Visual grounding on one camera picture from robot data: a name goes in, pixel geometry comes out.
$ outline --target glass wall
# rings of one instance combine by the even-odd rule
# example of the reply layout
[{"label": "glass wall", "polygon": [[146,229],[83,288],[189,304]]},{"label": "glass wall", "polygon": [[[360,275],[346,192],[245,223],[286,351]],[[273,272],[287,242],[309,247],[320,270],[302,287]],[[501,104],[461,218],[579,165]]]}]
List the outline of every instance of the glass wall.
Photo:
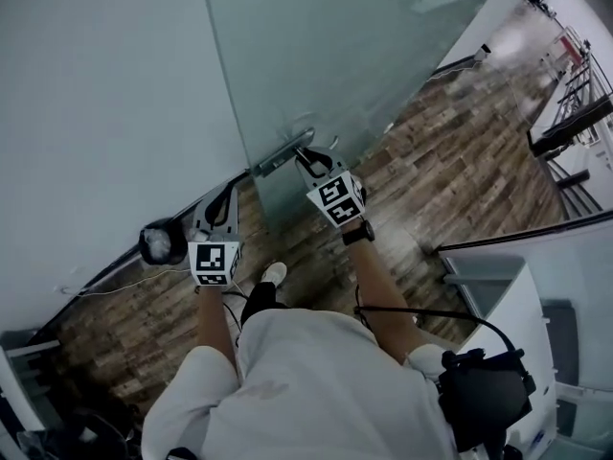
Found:
[{"label": "glass wall", "polygon": [[[208,0],[250,164],[306,127],[352,163],[486,0]],[[293,162],[256,179],[272,225],[301,209]]]}]

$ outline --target wood laminate floor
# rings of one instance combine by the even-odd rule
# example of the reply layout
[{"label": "wood laminate floor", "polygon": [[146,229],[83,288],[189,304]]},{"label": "wood laminate floor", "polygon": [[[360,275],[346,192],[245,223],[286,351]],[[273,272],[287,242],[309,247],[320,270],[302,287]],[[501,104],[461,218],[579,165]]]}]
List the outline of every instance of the wood laminate floor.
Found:
[{"label": "wood laminate floor", "polygon": [[[369,191],[376,245],[411,306],[465,311],[455,289],[442,283],[444,269],[428,255],[431,248],[563,220],[555,187],[528,150],[528,124],[508,84],[523,116],[536,117],[555,88],[539,58],[559,31],[542,13],[519,6],[489,42],[488,62],[496,69],[479,65],[428,82],[353,171]],[[239,206],[245,245],[236,279],[247,294],[262,270],[281,260],[289,267],[281,289],[288,305],[352,312],[355,278],[342,242],[321,218],[269,234],[251,181],[240,185]],[[159,271],[133,264],[98,290]],[[53,326],[64,383],[78,397],[88,380],[146,412],[194,345],[193,289],[189,273],[169,272],[81,298]],[[242,299],[229,296],[227,303],[240,313]],[[472,330],[436,317],[423,327],[456,342]]]}]

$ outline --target white shirt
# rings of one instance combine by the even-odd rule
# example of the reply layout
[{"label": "white shirt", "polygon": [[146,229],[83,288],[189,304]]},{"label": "white shirt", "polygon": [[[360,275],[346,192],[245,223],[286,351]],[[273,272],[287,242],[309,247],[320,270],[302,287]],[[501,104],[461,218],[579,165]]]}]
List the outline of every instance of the white shirt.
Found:
[{"label": "white shirt", "polygon": [[143,458],[457,458],[432,381],[442,353],[427,344],[400,366],[346,315],[261,311],[240,336],[241,379],[213,348],[187,355],[145,419]]}]

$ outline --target forearm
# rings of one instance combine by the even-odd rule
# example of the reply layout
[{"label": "forearm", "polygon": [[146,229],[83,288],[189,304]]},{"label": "forearm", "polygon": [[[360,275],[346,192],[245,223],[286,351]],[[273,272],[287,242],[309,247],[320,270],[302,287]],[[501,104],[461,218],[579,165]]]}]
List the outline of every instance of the forearm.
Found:
[{"label": "forearm", "polygon": [[[352,243],[348,250],[363,306],[407,308],[396,282],[370,241]],[[381,349],[399,363],[427,343],[411,313],[367,311],[364,314]]]},{"label": "forearm", "polygon": [[201,287],[198,298],[198,346],[210,346],[237,368],[220,287]]}]

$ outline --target watch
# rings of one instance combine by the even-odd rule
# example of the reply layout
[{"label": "watch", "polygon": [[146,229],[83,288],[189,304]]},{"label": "watch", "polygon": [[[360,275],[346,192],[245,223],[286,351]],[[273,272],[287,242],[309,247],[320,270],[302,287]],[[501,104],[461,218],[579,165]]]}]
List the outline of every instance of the watch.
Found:
[{"label": "watch", "polygon": [[350,245],[354,242],[361,241],[362,239],[367,239],[371,242],[375,239],[375,231],[373,230],[373,226],[366,219],[362,220],[362,224],[359,228],[343,234],[343,243],[345,245]]}]

